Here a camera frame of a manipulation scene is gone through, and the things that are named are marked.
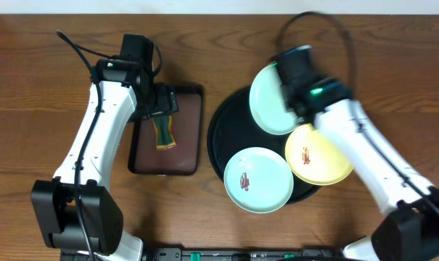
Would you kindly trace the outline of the light blue plate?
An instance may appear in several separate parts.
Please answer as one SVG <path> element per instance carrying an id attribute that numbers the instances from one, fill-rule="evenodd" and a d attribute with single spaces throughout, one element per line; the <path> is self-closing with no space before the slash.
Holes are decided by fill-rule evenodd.
<path id="1" fill-rule="evenodd" d="M 281 85 L 276 64 L 272 63 L 255 76 L 249 94 L 254 121 L 263 131 L 276 136 L 291 133 L 303 121 L 294 112 L 287 111 Z"/>
<path id="2" fill-rule="evenodd" d="M 294 188 L 293 174 L 285 159 L 262 147 L 234 154 L 226 164 L 223 183 L 237 206 L 257 214 L 282 208 Z"/>

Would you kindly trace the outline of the green and orange sponge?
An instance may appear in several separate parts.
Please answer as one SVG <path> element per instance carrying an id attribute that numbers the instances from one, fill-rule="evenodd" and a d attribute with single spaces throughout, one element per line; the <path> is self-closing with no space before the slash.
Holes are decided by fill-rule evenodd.
<path id="1" fill-rule="evenodd" d="M 173 117 L 163 115 L 152 118 L 155 128 L 156 149 L 164 150 L 176 146 L 173 136 Z"/>

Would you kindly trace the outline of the yellow plate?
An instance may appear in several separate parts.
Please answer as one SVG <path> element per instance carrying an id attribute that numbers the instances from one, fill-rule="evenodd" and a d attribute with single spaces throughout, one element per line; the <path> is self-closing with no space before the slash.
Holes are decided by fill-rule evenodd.
<path id="1" fill-rule="evenodd" d="M 348 158 L 311 124 L 300 125 L 291 132 L 284 154 L 299 179 L 317 186 L 338 183 L 353 171 Z"/>

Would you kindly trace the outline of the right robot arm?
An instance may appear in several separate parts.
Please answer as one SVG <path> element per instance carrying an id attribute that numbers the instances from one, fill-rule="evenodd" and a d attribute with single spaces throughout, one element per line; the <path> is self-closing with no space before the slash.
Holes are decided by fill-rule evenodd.
<path id="1" fill-rule="evenodd" d="M 420 175 L 376 129 L 352 91 L 317 72 L 309 46 L 273 57 L 286 108 L 349 159 L 384 220 L 374 233 L 344 246 L 348 260 L 439 257 L 439 188 Z"/>

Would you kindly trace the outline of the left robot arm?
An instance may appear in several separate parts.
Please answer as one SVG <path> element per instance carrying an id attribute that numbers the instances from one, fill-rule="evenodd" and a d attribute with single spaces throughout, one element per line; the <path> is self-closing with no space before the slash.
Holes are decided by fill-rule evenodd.
<path id="1" fill-rule="evenodd" d="M 101 59 L 91 68 L 88 107 L 70 151 L 31 201 L 44 240 L 65 260 L 141 260 L 144 243 L 123 228 L 110 176 L 126 124 L 178 112 L 172 85 L 154 83 L 150 64 Z"/>

